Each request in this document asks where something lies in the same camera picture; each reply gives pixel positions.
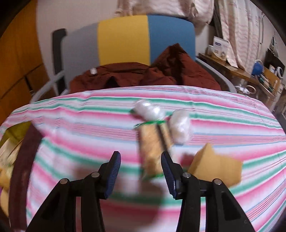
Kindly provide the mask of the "tan sponge block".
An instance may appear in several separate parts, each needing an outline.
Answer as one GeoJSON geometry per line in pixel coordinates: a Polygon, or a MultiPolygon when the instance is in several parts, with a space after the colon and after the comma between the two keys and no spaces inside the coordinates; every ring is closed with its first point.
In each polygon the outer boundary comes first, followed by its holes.
{"type": "Polygon", "coordinates": [[[212,145],[207,143],[194,156],[188,173],[204,181],[217,178],[231,187],[241,182],[242,165],[240,160],[216,153],[212,145]]]}

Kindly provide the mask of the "clear plastic packet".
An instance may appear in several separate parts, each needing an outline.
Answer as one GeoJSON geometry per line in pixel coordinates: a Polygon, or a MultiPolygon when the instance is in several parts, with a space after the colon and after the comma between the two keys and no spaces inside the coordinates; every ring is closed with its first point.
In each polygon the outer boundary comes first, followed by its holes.
{"type": "Polygon", "coordinates": [[[135,102],[133,111],[144,120],[144,123],[141,123],[138,126],[147,124],[167,124],[175,144],[185,144],[193,134],[189,112],[186,110],[175,110],[170,117],[167,117],[166,112],[160,106],[141,99],[135,102]]]}

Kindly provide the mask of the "cracker packet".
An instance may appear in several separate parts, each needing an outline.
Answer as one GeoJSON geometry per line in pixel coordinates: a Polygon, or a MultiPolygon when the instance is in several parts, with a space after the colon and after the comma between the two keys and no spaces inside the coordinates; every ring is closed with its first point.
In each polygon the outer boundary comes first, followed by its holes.
{"type": "Polygon", "coordinates": [[[153,178],[163,175],[161,154],[164,151],[160,134],[168,152],[171,151],[173,141],[166,121],[149,121],[136,128],[139,141],[140,159],[143,178],[153,178]]]}

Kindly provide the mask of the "striped pink green tablecloth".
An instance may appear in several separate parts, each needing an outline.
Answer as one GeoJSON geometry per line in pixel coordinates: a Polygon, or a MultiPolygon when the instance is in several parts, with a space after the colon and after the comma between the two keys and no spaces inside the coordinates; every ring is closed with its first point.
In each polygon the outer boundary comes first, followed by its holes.
{"type": "Polygon", "coordinates": [[[24,230],[62,178],[82,179],[114,151],[121,167],[111,196],[101,202],[106,231],[175,231],[181,201],[169,194],[164,177],[142,178],[132,110],[146,99],[165,115],[186,110],[191,137],[174,145],[175,162],[188,169],[205,144],[243,162],[242,180],[230,190],[256,231],[271,231],[285,212],[285,132],[259,100],[240,94],[186,86],[145,86],[85,91],[25,105],[1,125],[4,133],[29,121],[41,141],[32,156],[23,206],[10,216],[24,230]]]}

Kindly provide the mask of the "gold metal tin tray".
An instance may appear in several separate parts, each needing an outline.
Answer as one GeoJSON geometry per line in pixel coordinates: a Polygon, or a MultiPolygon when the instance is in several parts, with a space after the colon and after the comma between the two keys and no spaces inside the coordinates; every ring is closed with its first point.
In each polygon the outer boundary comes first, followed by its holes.
{"type": "Polygon", "coordinates": [[[31,172],[31,155],[26,152],[30,127],[29,121],[13,125],[1,137],[1,209],[9,219],[25,215],[31,172]]]}

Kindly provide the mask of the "wooden side shelf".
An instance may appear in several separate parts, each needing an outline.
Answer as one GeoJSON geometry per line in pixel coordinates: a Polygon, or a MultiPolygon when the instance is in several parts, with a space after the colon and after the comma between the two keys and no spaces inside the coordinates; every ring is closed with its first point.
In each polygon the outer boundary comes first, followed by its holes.
{"type": "Polygon", "coordinates": [[[220,61],[216,58],[213,58],[212,56],[205,55],[202,53],[199,53],[198,58],[206,60],[207,63],[212,66],[216,65],[218,66],[219,69],[222,69],[225,71],[227,77],[236,77],[240,78],[244,81],[250,82],[252,84],[255,84],[259,86],[261,91],[267,96],[267,100],[265,105],[267,105],[268,108],[274,107],[276,102],[276,96],[270,93],[254,76],[250,75],[248,72],[240,69],[240,68],[235,68],[229,65],[227,62],[220,61]]]}

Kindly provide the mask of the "wooden wardrobe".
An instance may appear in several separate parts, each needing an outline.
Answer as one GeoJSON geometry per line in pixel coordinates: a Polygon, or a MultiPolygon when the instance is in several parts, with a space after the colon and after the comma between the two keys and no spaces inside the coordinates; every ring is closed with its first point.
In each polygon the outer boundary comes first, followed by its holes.
{"type": "Polygon", "coordinates": [[[1,36],[1,122],[50,80],[37,35],[37,3],[30,1],[1,36]]]}

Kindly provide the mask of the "maroon garment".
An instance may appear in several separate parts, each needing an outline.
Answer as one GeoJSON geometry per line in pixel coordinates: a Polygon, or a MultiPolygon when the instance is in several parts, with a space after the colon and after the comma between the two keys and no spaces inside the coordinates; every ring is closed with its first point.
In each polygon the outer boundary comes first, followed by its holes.
{"type": "Polygon", "coordinates": [[[186,85],[221,90],[214,77],[196,63],[179,44],[167,47],[150,65],[138,62],[98,66],[70,82],[70,93],[117,87],[186,85]]]}

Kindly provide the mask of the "white blue product box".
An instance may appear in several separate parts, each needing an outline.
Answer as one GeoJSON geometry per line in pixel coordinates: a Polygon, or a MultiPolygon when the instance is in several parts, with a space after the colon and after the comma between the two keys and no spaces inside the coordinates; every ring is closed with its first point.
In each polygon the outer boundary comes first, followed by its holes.
{"type": "Polygon", "coordinates": [[[229,42],[222,38],[214,36],[212,57],[222,61],[226,61],[229,48],[229,42]]]}

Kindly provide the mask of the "black rolled mat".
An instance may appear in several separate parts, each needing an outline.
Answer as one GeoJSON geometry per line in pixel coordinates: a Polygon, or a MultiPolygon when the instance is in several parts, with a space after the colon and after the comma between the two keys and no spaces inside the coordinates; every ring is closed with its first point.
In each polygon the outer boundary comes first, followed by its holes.
{"type": "MultiPolygon", "coordinates": [[[[63,70],[63,64],[61,60],[61,42],[66,35],[66,29],[58,29],[52,33],[52,57],[55,75],[59,74],[63,70]]],[[[56,81],[56,86],[59,94],[65,90],[64,76],[56,81]]]]}

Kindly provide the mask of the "grey yellow blue chair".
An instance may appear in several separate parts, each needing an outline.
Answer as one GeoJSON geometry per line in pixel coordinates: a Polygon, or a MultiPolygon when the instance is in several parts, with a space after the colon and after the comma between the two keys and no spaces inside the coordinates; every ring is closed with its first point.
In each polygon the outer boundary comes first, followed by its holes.
{"type": "Polygon", "coordinates": [[[180,44],[221,84],[224,91],[236,92],[226,77],[196,57],[193,23],[171,16],[126,16],[103,20],[67,33],[61,42],[63,70],[36,92],[31,101],[39,101],[62,76],[65,80],[62,94],[65,95],[70,91],[72,79],[90,68],[123,62],[150,65],[173,44],[180,44]]]}

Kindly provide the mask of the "pink patterned curtain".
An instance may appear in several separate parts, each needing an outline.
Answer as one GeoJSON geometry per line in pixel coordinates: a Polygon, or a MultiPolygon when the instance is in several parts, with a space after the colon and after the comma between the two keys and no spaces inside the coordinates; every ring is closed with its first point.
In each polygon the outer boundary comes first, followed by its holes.
{"type": "Polygon", "coordinates": [[[187,19],[195,27],[214,22],[218,37],[229,42],[227,62],[251,72],[260,42],[259,9],[251,1],[118,1],[115,16],[159,14],[187,19]]]}

